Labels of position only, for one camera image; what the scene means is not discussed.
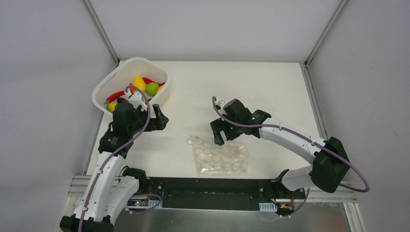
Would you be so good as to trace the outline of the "clear polka dot zip bag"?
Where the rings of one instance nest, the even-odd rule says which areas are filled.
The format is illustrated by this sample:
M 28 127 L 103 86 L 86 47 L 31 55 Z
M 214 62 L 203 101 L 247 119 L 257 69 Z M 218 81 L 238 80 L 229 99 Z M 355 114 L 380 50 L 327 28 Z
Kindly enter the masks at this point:
M 187 144 L 192 147 L 195 168 L 200 175 L 242 176 L 248 172 L 249 153 L 243 143 L 216 145 L 211 138 L 190 136 Z

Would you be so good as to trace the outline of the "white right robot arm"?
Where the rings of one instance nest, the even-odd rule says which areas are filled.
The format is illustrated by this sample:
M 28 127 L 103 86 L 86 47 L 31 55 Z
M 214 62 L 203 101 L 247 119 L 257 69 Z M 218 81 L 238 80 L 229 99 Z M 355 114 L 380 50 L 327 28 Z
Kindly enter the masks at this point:
M 269 113 L 251 112 L 238 99 L 229 102 L 212 98 L 219 118 L 210 123 L 214 143 L 224 145 L 240 135 L 251 135 L 276 143 L 297 154 L 309 163 L 304 168 L 286 169 L 275 179 L 277 196 L 287 198 L 294 190 L 316 186 L 334 193 L 350 169 L 348 157 L 340 140 L 308 136 L 283 125 Z

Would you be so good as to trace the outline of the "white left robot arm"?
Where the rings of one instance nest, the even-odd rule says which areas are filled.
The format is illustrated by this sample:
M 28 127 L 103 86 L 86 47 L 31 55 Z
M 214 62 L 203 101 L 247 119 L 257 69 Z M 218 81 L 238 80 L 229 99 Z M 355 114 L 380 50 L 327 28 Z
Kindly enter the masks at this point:
M 116 106 L 113 120 L 99 142 L 96 168 L 72 215 L 62 217 L 59 224 L 62 231 L 114 231 L 115 220 L 129 198 L 147 191 L 144 170 L 125 168 L 119 184 L 113 188 L 115 177 L 134 140 L 143 132 L 164 130 L 168 121 L 158 104 L 145 110 L 128 102 Z

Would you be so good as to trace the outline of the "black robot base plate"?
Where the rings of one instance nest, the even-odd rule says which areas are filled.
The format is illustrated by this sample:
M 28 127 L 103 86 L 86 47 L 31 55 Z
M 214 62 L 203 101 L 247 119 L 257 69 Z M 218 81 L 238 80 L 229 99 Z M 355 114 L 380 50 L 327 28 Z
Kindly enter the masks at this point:
M 303 189 L 289 191 L 270 179 L 148 177 L 137 194 L 161 196 L 162 208 L 257 211 L 263 203 L 295 203 Z

